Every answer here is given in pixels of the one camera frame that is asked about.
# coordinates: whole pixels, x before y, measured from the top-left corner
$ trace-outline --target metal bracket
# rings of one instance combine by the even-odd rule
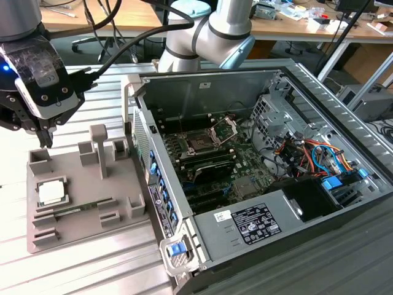
[[[231,126],[233,133],[229,137],[227,137],[226,139],[221,141],[220,138],[217,136],[216,129],[214,129],[214,128],[217,127],[223,121],[226,121],[226,123],[229,126]],[[236,129],[236,122],[232,121],[228,116],[226,116],[222,120],[218,121],[218,123],[216,123],[215,126],[210,128],[209,132],[210,132],[210,137],[213,140],[213,143],[215,143],[217,146],[221,146],[222,144],[224,144],[225,142],[227,142],[228,140],[233,138],[236,134],[238,134],[238,131]]]

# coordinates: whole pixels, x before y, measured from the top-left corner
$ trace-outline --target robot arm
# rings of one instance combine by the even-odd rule
[[[38,0],[0,0],[0,126],[35,133],[52,146],[63,125],[84,102],[92,81],[68,74],[46,38]]]
[[[199,56],[223,69],[235,68],[254,44],[254,37],[249,35],[252,0],[220,0],[211,15],[210,7],[196,0],[178,0],[174,7],[142,0],[169,10],[169,25],[127,42],[96,72],[87,73],[90,69],[85,69],[68,74],[49,40],[87,34],[92,28],[49,33],[41,23],[38,1],[0,0],[0,126],[35,133],[42,148],[52,147],[56,125],[65,124],[78,110],[85,101],[84,92],[94,87],[94,81],[127,48],[146,37],[168,32],[159,71],[197,70]],[[94,29],[113,19],[121,2],[117,0],[110,15]],[[198,7],[203,4],[207,7],[200,13]]]
[[[172,7],[187,13],[195,26],[168,33],[159,72],[197,71],[200,57],[221,69],[237,68],[249,55],[255,38],[250,35],[252,0],[219,0],[210,6],[197,0],[177,0]],[[169,24],[185,22],[169,14]]]

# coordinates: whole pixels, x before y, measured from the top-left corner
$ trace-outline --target blue latch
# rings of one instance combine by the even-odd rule
[[[157,163],[153,163],[152,166],[150,167],[150,174],[154,175],[157,171]]]
[[[177,223],[179,222],[179,220],[177,219],[177,215],[176,215],[175,212],[172,213],[171,219],[172,219],[173,225],[174,225],[174,226],[177,226]]]
[[[164,179],[161,179],[161,180],[160,180],[160,187],[161,187],[161,189],[164,189],[164,188],[165,188]]]
[[[168,202],[168,206],[166,206],[166,210],[171,213],[173,211],[173,204],[172,201]]]
[[[363,178],[366,178],[368,176],[368,172],[364,168],[360,168],[358,172],[359,172],[360,176]]]
[[[343,183],[337,178],[337,176],[332,176],[329,178],[325,178],[323,185],[328,189],[332,190],[336,187],[342,186]]]
[[[169,193],[168,191],[165,189],[164,192],[162,193],[163,198],[164,198],[164,202],[167,203],[168,199],[169,199]]]
[[[187,252],[187,248],[185,247],[185,244],[183,242],[180,242],[178,244],[173,244],[168,248],[169,255],[172,256],[177,256],[183,253]]]

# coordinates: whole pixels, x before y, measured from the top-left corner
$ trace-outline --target blue cable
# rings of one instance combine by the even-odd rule
[[[337,167],[340,169],[341,172],[346,172],[345,168],[344,168],[344,167],[342,166],[342,164],[338,161],[336,154],[334,153],[334,151],[333,151],[330,147],[324,146],[323,144],[321,144],[321,145],[319,145],[319,146],[322,147],[322,148],[326,148],[326,150],[328,150],[328,151],[332,154],[332,156],[333,156],[333,158],[334,158],[334,161],[336,162],[336,165],[337,165]],[[320,169],[326,171],[326,172],[327,172],[327,175],[330,176],[330,173],[329,173],[328,169],[326,169],[326,168],[323,167],[323,166],[320,166],[320,165],[318,164],[317,160],[316,160],[315,150],[316,150],[319,146],[316,146],[316,147],[314,147],[314,149],[313,149],[312,156],[313,156],[314,164],[315,164],[317,167],[319,167]]]

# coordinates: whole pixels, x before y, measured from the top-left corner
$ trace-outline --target barcode sticker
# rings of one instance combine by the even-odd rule
[[[214,217],[216,218],[217,222],[221,222],[232,218],[230,210],[215,213]]]

